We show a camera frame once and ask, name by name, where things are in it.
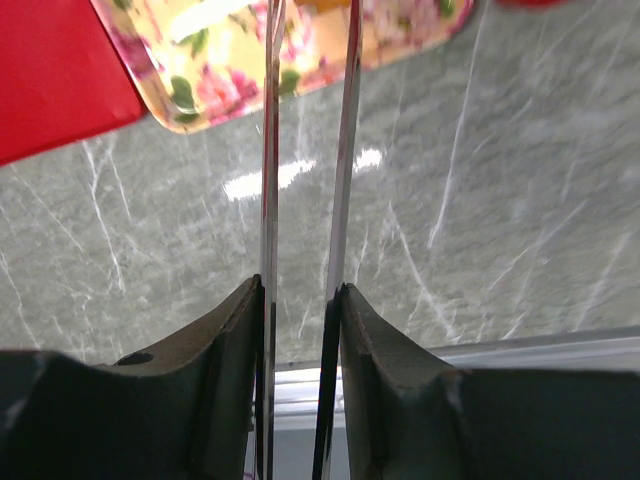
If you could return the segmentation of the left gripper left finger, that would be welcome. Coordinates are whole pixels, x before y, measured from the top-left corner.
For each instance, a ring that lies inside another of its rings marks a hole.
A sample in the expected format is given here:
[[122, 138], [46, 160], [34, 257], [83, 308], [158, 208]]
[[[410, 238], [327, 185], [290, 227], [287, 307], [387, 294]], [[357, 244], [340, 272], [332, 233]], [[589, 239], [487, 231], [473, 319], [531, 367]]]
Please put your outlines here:
[[263, 292], [216, 308], [112, 365], [55, 351], [1, 354], [5, 479], [239, 479]]

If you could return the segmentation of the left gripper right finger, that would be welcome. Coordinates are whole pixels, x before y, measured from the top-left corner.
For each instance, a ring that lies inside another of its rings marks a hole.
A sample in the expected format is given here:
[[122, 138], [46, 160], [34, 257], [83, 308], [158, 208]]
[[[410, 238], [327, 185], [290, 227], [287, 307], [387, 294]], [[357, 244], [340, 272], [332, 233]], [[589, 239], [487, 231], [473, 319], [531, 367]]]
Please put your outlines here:
[[635, 479], [639, 377], [456, 368], [341, 293], [354, 479]]

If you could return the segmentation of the red box lid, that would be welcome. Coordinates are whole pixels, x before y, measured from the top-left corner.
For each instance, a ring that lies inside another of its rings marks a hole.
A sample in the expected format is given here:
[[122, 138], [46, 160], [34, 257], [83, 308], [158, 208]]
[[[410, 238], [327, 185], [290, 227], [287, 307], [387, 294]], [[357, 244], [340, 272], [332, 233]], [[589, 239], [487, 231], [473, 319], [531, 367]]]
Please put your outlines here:
[[2, 2], [3, 165], [115, 130], [145, 113], [90, 2]]

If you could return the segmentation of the metal tongs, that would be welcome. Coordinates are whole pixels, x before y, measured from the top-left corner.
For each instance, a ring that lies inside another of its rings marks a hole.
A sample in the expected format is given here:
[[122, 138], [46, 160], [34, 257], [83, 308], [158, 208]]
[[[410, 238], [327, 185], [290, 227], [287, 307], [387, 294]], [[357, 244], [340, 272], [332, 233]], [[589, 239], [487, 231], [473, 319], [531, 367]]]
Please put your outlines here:
[[[279, 219], [279, 49], [284, 40], [285, 4], [271, 1], [267, 5], [266, 67], [264, 86], [263, 165], [260, 274], [264, 289], [263, 346], [259, 358], [256, 388], [255, 474], [259, 479], [274, 476], [275, 388], [276, 388], [276, 320], [277, 320], [277, 247]], [[346, 59], [343, 65], [343, 95], [340, 104], [337, 163], [334, 190], [324, 194], [310, 182], [295, 188], [294, 197], [302, 206], [287, 204], [288, 215], [302, 215], [301, 225], [313, 226], [313, 214], [329, 220], [330, 234], [326, 249], [326, 289], [323, 333], [320, 353], [318, 405], [311, 476], [330, 476], [334, 403], [337, 388], [340, 321], [338, 306], [343, 286], [346, 258], [347, 224], [350, 189], [354, 164], [354, 142], [358, 117], [363, 4], [353, 1], [349, 6]]]

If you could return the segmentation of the swirl cookie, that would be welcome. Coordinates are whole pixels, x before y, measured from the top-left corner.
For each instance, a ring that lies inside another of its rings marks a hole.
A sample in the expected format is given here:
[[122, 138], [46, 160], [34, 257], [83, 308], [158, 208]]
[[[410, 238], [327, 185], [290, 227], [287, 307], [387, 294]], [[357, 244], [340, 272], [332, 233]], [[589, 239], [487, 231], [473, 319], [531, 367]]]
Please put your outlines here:
[[350, 0], [295, 0], [298, 6], [303, 6], [315, 10], [317, 13], [349, 6]]

